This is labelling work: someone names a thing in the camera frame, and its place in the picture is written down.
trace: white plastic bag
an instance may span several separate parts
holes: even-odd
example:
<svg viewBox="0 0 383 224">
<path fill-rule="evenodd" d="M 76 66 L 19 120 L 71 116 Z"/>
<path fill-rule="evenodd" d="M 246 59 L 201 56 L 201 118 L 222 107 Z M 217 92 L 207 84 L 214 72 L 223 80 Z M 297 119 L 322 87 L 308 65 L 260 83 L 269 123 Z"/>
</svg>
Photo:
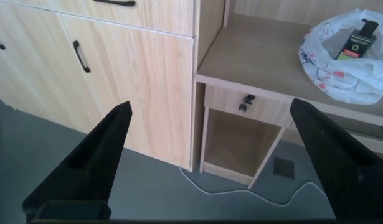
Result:
<svg viewBox="0 0 383 224">
<path fill-rule="evenodd" d="M 379 24 L 377 40 L 364 58 L 333 60 L 352 31 L 363 27 L 362 19 Z M 305 35 L 299 56 L 313 83 L 335 100 L 370 105 L 383 97 L 382 14 L 356 9 L 318 24 Z"/>
</svg>

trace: desk drawer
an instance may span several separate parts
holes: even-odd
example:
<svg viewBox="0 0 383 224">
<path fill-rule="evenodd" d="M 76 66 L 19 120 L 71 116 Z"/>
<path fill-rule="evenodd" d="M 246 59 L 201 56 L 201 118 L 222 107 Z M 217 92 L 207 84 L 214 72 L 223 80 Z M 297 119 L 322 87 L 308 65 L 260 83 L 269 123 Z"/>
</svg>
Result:
<svg viewBox="0 0 383 224">
<path fill-rule="evenodd" d="M 135 0 L 134 5 L 121 5 L 125 0 L 55 0 L 59 12 L 95 19 L 192 36 L 193 1 Z"/>
<path fill-rule="evenodd" d="M 252 104 L 247 104 L 247 110 L 243 112 L 239 110 L 239 106 L 244 103 L 243 99 L 246 96 L 248 96 L 248 93 L 206 85 L 205 106 L 268 124 L 277 126 L 290 125 L 292 121 L 289 112 L 290 104 L 262 96 L 255 96 Z"/>
</svg>

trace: keyhole lock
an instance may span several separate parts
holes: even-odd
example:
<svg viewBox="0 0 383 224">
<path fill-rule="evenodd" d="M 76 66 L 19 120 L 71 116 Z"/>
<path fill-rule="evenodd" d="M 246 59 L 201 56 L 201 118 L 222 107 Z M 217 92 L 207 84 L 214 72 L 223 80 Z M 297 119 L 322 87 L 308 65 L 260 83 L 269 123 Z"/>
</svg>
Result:
<svg viewBox="0 0 383 224">
<path fill-rule="evenodd" d="M 255 96 L 253 96 L 253 95 L 248 95 L 248 96 L 244 97 L 242 99 L 243 103 L 241 103 L 239 106 L 239 111 L 243 111 L 244 113 L 246 113 L 247 109 L 248 109 L 247 104 L 252 105 L 252 100 L 254 100 L 254 99 L 255 99 Z"/>
</svg>

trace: white cable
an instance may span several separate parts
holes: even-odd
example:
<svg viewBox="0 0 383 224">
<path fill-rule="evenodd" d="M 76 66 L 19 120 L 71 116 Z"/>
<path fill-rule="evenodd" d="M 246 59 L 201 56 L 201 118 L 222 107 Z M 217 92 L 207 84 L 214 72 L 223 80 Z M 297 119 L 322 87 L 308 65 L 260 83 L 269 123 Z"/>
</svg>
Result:
<svg viewBox="0 0 383 224">
<path fill-rule="evenodd" d="M 263 201 L 265 201 L 265 202 L 267 202 L 267 203 L 269 203 L 269 204 L 271 204 L 271 205 L 279 206 L 279 207 L 286 207 L 286 206 L 288 206 L 288 205 L 292 202 L 292 200 L 293 200 L 293 198 L 295 197 L 295 195 L 296 195 L 300 190 L 302 190 L 302 188 L 304 188 L 304 187 L 307 186 L 307 185 L 313 185 L 313 186 L 315 186 L 315 187 L 316 187 L 316 188 L 317 188 L 317 189 L 318 189 L 318 190 L 319 190 L 319 191 L 320 191 L 320 192 L 327 198 L 326 194 L 325 194 L 325 193 L 324 193 L 324 192 L 323 192 L 323 191 L 322 191 L 322 190 L 321 190 L 315 183 L 313 183 L 313 182 L 307 182 L 307 183 L 303 184 L 298 190 L 295 191 L 295 193 L 292 195 L 291 199 L 290 199 L 287 203 L 284 203 L 284 204 L 271 202 L 271 201 L 265 199 L 264 197 L 260 196 L 259 194 L 256 194 L 256 193 L 254 193 L 254 192 L 252 192 L 252 191 L 250 191 L 250 190 L 230 190 L 230 191 L 226 191 L 226 192 L 207 192 L 206 190 L 200 188 L 196 183 L 194 183 L 194 181 L 192 181 L 192 180 L 190 179 L 190 177 L 188 177 L 188 176 L 184 173 L 184 171 L 181 169 L 181 167 L 179 167 L 179 169 L 180 169 L 180 172 L 183 174 L 183 176 L 184 176 L 187 180 L 189 180 L 189 182 L 191 182 L 191 184 L 192 184 L 193 186 L 195 186 L 198 190 L 200 190 L 202 193 L 207 194 L 207 195 L 222 195 L 222 194 L 231 194 L 231 193 L 237 193 L 237 192 L 247 192 L 247 193 L 250 193 L 250 194 L 252 194 L 252 195 L 254 195 L 254 196 L 256 196 L 256 197 L 262 199 Z"/>
</svg>

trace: floor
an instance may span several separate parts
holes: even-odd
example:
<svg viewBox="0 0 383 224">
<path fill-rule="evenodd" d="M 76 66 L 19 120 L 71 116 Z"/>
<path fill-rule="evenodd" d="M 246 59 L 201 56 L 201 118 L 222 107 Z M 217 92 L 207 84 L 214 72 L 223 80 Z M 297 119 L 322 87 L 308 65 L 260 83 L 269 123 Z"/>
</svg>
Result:
<svg viewBox="0 0 383 224">
<path fill-rule="evenodd" d="M 16 111 L 0 101 L 0 223 L 24 223 L 22 201 L 84 137 L 83 133 Z M 273 175 L 274 157 L 295 163 L 295 179 Z M 247 188 L 207 173 L 186 175 L 209 192 Z M 308 181 L 320 186 L 306 150 L 281 142 L 253 191 L 269 201 L 286 204 Z M 312 185 L 303 187 L 289 205 L 282 207 L 247 192 L 206 195 L 178 167 L 127 149 L 108 204 L 115 219 L 334 218 L 328 200 Z"/>
</svg>

